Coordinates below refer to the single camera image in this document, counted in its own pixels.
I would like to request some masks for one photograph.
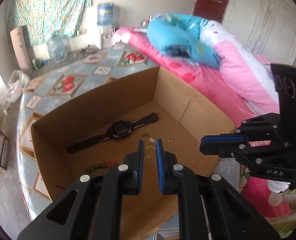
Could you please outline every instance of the floral curtain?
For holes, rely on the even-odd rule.
[[[27,47],[45,43],[53,33],[73,37],[91,5],[92,0],[12,0],[7,24],[11,50],[9,32],[18,26],[23,26]]]

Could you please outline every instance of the black watch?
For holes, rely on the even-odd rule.
[[[69,145],[67,147],[67,152],[69,154],[75,153],[109,139],[121,140],[130,136],[132,132],[137,128],[145,124],[157,122],[158,120],[159,117],[157,116],[157,114],[151,113],[148,116],[132,122],[126,120],[114,122],[110,125],[106,132],[103,132],[102,134],[99,134],[97,136],[93,136],[79,143]]]

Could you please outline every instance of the ring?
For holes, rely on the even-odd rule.
[[[146,150],[147,150],[148,148],[152,148],[152,149],[155,151],[155,153],[154,153],[152,156],[148,156],[148,155],[146,154]],[[147,158],[152,158],[152,157],[154,157],[154,156],[156,155],[156,148],[155,148],[155,147],[152,147],[152,146],[147,146],[147,147],[145,148],[145,153],[144,153],[144,154],[146,155]]]

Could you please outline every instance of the cardboard box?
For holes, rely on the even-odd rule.
[[[67,154],[67,146],[107,130],[117,120],[133,121],[156,112],[159,121],[138,128],[119,141],[107,140]],[[51,199],[96,163],[122,163],[142,139],[162,139],[166,151],[195,173],[209,176],[219,158],[202,155],[197,146],[204,135],[229,133],[233,122],[205,96],[163,68],[151,68],[109,82],[58,107],[32,126],[35,157]],[[145,239],[178,212],[177,197],[159,192],[156,158],[144,159],[142,193],[125,196],[121,239]],[[95,170],[99,176],[107,170]]]

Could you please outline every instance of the white plastic bag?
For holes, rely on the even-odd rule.
[[[21,70],[15,70],[9,78],[8,85],[10,88],[3,94],[4,102],[14,103],[23,94],[23,88],[26,88],[30,82],[30,77]]]

